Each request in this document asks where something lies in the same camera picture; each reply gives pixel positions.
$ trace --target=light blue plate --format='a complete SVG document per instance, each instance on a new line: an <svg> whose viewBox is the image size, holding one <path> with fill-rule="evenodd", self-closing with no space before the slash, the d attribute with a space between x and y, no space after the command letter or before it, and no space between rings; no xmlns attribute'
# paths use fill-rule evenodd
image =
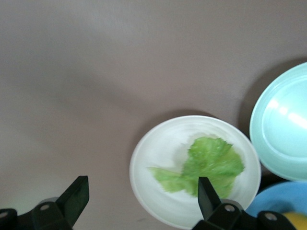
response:
<svg viewBox="0 0 307 230"><path fill-rule="evenodd" d="M307 183L283 182L259 193L246 212L257 217L260 211L298 212L307 215Z"/></svg>
<svg viewBox="0 0 307 230"><path fill-rule="evenodd" d="M307 180L307 63L283 73L265 89L249 132L267 169L288 180Z"/></svg>

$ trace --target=white bowl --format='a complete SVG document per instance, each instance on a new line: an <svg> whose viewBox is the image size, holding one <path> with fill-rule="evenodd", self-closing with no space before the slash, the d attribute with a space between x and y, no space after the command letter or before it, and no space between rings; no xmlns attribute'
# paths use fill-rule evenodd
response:
<svg viewBox="0 0 307 230"><path fill-rule="evenodd" d="M236 178L227 199L246 209L254 199L261 178L258 156L249 139L234 126L216 118L190 115L167 120L151 129L136 146L130 162L133 192L152 216L180 229L191 229L203 219L198 200L184 191L165 192L148 167L173 168L180 172L188 149L203 136L222 138L241 156L244 171Z"/></svg>

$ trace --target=green lettuce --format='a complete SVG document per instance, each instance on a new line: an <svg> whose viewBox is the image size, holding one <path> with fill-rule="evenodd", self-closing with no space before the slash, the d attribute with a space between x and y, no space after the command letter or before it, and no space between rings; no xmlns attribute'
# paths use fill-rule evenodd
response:
<svg viewBox="0 0 307 230"><path fill-rule="evenodd" d="M166 192L185 190L197 197L198 178L208 177L218 196L227 198L244 165L231 144L221 138L201 137L188 150L181 173L157 167L149 170Z"/></svg>

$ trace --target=yellow object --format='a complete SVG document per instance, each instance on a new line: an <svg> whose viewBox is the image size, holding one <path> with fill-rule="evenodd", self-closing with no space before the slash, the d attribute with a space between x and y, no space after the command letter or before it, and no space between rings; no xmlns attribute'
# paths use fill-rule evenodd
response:
<svg viewBox="0 0 307 230"><path fill-rule="evenodd" d="M307 230L307 216L296 212L283 213L297 230Z"/></svg>

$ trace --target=blue bowl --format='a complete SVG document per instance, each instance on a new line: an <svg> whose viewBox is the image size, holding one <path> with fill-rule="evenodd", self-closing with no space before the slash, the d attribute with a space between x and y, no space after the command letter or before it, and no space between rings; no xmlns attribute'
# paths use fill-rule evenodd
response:
<svg viewBox="0 0 307 230"><path fill-rule="evenodd" d="M297 212L307 215L307 182L283 182L259 193L246 212L257 217L260 211Z"/></svg>

